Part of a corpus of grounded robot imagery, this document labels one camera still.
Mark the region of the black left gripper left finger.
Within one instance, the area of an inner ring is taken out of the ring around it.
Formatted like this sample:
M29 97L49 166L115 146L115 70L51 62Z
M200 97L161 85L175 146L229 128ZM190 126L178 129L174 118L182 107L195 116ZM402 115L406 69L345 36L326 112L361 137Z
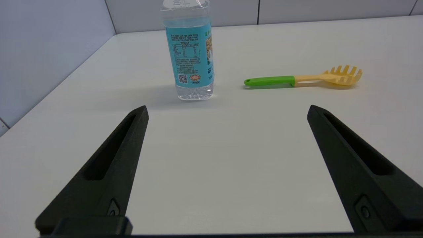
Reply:
M35 220L40 234L131 234L126 211L149 121L132 110Z

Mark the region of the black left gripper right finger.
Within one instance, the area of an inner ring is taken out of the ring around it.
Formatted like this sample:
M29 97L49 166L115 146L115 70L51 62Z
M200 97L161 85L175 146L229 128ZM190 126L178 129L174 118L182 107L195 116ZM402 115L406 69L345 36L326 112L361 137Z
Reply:
M354 232L422 232L422 186L328 110L307 120Z

